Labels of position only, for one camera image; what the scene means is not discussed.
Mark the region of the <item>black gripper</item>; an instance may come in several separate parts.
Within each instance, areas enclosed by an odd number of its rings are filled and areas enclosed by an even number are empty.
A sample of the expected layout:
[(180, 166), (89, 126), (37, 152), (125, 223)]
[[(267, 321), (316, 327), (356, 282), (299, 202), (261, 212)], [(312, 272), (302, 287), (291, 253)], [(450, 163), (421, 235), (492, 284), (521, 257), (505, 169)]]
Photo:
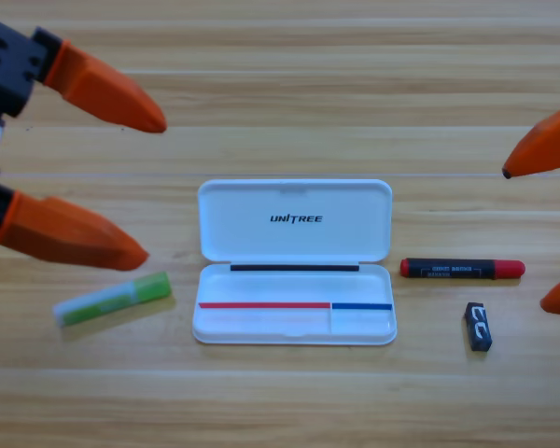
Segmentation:
[[(0, 22), (0, 139), (3, 116), (22, 112), (37, 81), (102, 121), (145, 133), (167, 129), (161, 108), (131, 78), (43, 28), (26, 36)], [(13, 195), (0, 185), (0, 227)]]

